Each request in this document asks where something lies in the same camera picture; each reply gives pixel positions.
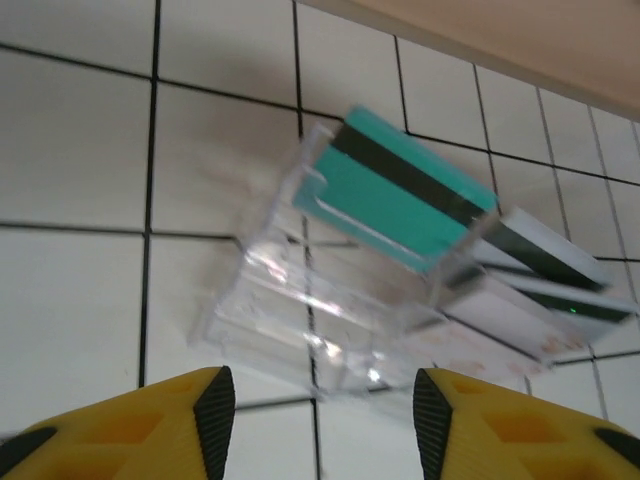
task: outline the clear plastic card holder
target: clear plastic card holder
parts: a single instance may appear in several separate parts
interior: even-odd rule
[[[456,329],[436,310],[447,293],[439,258],[420,256],[320,199],[327,183],[314,164],[332,138],[322,126],[312,129],[275,196],[251,202],[239,220],[235,273],[207,305],[191,341],[324,396],[407,388],[416,370],[432,363],[469,371],[450,358]],[[366,234],[379,248],[323,247],[303,228],[294,198],[330,212],[345,231]],[[434,237],[444,239],[442,233]],[[452,247],[444,242],[442,252]],[[463,247],[464,240],[454,255]],[[408,265],[436,267],[425,273]],[[420,335],[437,337],[436,344],[421,345]]]

